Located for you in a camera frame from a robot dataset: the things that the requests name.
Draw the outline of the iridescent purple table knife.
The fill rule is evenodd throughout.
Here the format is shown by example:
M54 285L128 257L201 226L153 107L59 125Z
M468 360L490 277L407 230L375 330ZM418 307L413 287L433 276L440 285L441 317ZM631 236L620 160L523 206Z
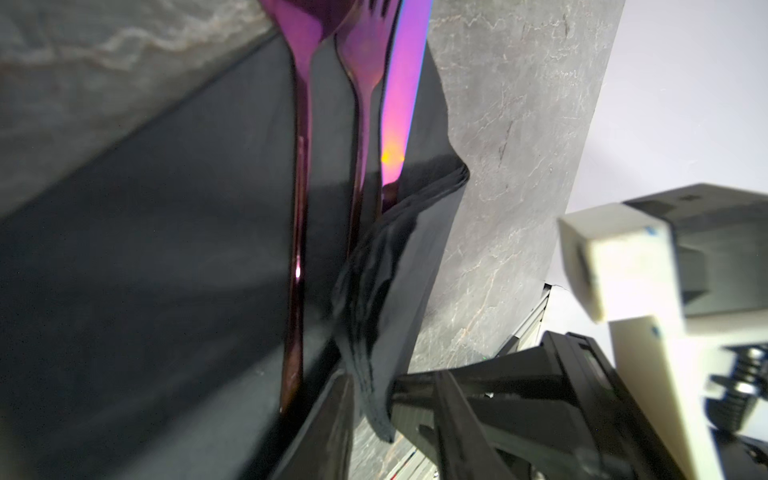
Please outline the iridescent purple table knife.
M397 203L399 180L419 90L431 0L400 3L392 37L380 122L381 211Z

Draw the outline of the purple metallic fork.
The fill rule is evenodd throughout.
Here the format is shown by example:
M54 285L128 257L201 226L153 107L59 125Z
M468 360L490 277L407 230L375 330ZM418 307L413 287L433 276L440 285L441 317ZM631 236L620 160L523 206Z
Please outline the purple metallic fork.
M371 97L382 81L393 26L399 11L398 1L356 1L349 18L335 35L335 46L357 105L357 143L347 252L356 247L367 172L370 138Z

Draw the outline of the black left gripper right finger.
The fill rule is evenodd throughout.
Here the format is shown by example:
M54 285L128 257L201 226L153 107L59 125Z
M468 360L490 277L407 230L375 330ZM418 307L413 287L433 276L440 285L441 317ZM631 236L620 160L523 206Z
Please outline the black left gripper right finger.
M441 479L514 479L491 447L453 375L434 373L433 412Z

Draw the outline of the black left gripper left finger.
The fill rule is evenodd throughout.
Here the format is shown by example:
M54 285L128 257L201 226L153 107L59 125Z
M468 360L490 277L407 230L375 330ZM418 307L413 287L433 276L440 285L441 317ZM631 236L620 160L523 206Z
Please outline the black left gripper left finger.
M354 378L334 372L270 479L347 479L354 440Z

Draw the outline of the purple metallic spoon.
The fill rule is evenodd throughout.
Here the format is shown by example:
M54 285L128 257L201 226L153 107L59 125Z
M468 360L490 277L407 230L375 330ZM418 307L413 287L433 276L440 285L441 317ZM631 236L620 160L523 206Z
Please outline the purple metallic spoon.
M356 5L355 1L340 0L266 0L261 3L290 50L295 89L292 246L280 391L282 414L291 409L303 383L306 230L312 154L312 59L318 48L354 14Z

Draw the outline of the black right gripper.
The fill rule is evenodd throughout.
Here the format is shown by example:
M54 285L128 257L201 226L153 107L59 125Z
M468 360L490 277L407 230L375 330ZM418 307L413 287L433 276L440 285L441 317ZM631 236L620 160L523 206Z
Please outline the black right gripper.
M534 348L399 377L391 422L443 479L680 479L597 343Z

